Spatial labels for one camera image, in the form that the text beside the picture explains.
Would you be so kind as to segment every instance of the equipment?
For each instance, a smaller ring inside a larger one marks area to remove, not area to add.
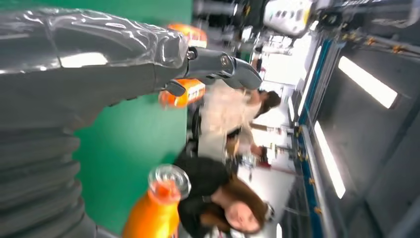
[[[84,211],[73,132],[104,107],[167,90],[174,79],[256,89],[258,73],[182,34],[103,12],[0,13],[0,237],[112,238]]]

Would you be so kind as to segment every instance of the person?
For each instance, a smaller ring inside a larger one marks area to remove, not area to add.
[[[259,160],[265,160],[267,158],[267,148],[255,144],[252,128],[249,124],[230,133],[227,136],[226,147],[234,148],[232,149],[232,154],[246,155],[251,153],[258,157]]]
[[[203,238],[214,228],[226,234],[231,230],[255,234],[274,217],[273,208],[222,162],[181,153],[174,165],[185,171],[191,183],[178,213],[192,238]]]
[[[201,107],[201,132],[229,134],[280,104],[274,91],[235,90],[223,80],[208,88]]]

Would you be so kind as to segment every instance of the metal pole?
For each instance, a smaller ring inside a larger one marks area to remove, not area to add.
[[[322,211],[322,214],[320,214],[320,216],[322,220],[324,237],[336,238],[337,234],[334,228],[334,223],[332,221],[331,213],[327,206],[327,202],[325,198],[325,190],[322,184],[321,174],[319,172],[318,165],[315,159],[314,148],[312,147],[311,138],[309,136],[309,130],[305,125],[302,126],[302,136],[303,136],[306,152],[308,154],[309,164],[311,167],[311,174],[315,182],[317,200],[319,203],[319,207]]]

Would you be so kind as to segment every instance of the robotic hand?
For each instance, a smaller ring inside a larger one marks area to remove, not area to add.
[[[229,56],[221,51],[201,47],[190,47],[187,51],[187,71],[181,78],[198,79],[205,85],[223,80],[234,89],[257,89],[262,79],[247,62]],[[184,94],[185,89],[175,80],[163,88],[175,96]]]

